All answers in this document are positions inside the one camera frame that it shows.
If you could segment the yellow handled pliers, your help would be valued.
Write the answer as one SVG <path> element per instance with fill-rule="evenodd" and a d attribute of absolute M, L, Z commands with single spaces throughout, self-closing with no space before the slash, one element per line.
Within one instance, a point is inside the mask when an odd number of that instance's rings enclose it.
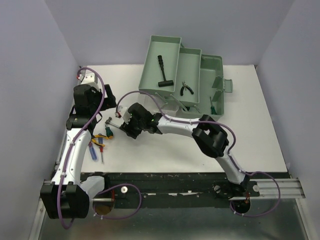
<path fill-rule="evenodd" d="M 108 140 L 109 137 L 103 135 L 103 134 L 98 134 L 98 135 L 93 135 L 91 137 L 90 142 L 100 148 L 104 148 L 106 145 L 104 144 L 104 140 Z"/>

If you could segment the green plastic tool box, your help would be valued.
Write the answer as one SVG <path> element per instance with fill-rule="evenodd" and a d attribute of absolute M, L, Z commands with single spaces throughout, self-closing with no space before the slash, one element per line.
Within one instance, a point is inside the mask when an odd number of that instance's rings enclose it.
<path fill-rule="evenodd" d="M 172 86 L 158 87 L 163 80 L 158 55 L 162 56 L 166 79 L 174 82 Z M 186 89 L 180 96 L 182 81 L 194 94 Z M 233 92 L 233 82 L 224 78 L 221 56 L 185 47 L 181 37 L 151 35 L 138 89 L 155 96 L 165 110 L 176 110 L 178 117 L 209 115 L 217 121 L 225 113 L 225 94 Z M 211 114 L 210 97 L 216 115 Z"/>

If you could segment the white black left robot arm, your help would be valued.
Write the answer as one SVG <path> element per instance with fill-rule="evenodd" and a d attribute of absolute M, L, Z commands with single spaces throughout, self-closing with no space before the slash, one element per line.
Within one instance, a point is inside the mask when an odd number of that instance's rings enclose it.
<path fill-rule="evenodd" d="M 101 176 L 81 182 L 81 169 L 88 145 L 98 123 L 96 116 L 115 108 L 116 98 L 111 87 L 80 84 L 73 89 L 74 106 L 66 121 L 66 141 L 60 164 L 49 184 L 43 184 L 40 197 L 51 219 L 84 219 L 91 199 L 97 194 L 104 198 L 111 185 Z"/>

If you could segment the blue handled screwdriver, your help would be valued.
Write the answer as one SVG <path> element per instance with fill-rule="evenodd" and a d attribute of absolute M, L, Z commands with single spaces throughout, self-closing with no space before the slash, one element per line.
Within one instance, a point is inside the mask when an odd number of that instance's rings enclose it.
<path fill-rule="evenodd" d="M 89 142 L 88 147 L 89 147 L 89 153 L 90 153 L 91 159 L 96 162 L 98 160 L 98 157 L 94 149 L 93 143 L 91 141 Z"/>

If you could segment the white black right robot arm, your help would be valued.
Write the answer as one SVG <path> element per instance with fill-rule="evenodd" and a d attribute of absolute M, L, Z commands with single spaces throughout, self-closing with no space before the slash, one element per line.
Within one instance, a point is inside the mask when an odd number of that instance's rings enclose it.
<path fill-rule="evenodd" d="M 241 169 L 228 148 L 227 132 L 209 115 L 186 119 L 166 114 L 151 114 L 139 103 L 130 107 L 119 106 L 116 114 L 123 119 L 120 129 L 136 139 L 142 132 L 150 134 L 175 134 L 195 140 L 203 154 L 216 159 L 230 182 L 230 191 L 241 196 L 248 190 L 249 176 Z"/>

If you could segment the small black pliers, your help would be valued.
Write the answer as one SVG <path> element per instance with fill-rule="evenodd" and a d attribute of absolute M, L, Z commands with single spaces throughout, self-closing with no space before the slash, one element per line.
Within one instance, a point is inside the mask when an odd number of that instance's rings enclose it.
<path fill-rule="evenodd" d="M 185 90 L 188 90 L 191 95 L 194 94 L 193 89 L 192 89 L 189 85 L 187 85 L 185 81 L 182 81 L 182 87 L 181 87 L 181 89 L 180 89 L 180 96 L 183 96 L 183 95 L 184 95 L 184 91 L 185 91 Z"/>

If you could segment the red handled thin screwdriver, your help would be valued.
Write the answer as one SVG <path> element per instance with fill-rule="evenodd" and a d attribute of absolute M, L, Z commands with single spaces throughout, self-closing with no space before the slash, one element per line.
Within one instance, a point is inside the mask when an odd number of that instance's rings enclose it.
<path fill-rule="evenodd" d="M 100 155 L 101 155 L 101 162 L 104 165 L 104 147 L 102 145 L 99 146 L 99 150 L 100 150 Z"/>

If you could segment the green handled hammer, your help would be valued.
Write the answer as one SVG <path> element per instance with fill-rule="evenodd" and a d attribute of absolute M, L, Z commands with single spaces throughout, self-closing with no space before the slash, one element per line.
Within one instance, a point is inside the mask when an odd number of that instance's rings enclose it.
<path fill-rule="evenodd" d="M 115 124 L 115 123 L 113 122 L 113 119 L 112 119 L 111 117 L 109 117 L 109 118 L 104 122 L 104 125 L 105 125 L 105 127 L 113 126 L 113 127 L 117 128 L 117 129 L 120 129 L 120 126 L 117 125 L 117 124 Z"/>

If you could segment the black T-handle wrench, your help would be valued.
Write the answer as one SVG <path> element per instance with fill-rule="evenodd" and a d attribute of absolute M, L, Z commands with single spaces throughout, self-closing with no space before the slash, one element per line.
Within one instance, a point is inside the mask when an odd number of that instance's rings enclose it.
<path fill-rule="evenodd" d="M 162 87 L 168 87 L 168 86 L 173 86 L 174 85 L 174 81 L 173 80 L 167 80 L 166 78 L 166 74 L 165 74 L 165 70 L 164 70 L 164 62 L 163 62 L 163 57 L 161 55 L 157 56 L 158 59 L 158 64 L 160 67 L 160 71 L 162 74 L 162 81 L 158 82 L 158 87 L 162 88 Z"/>

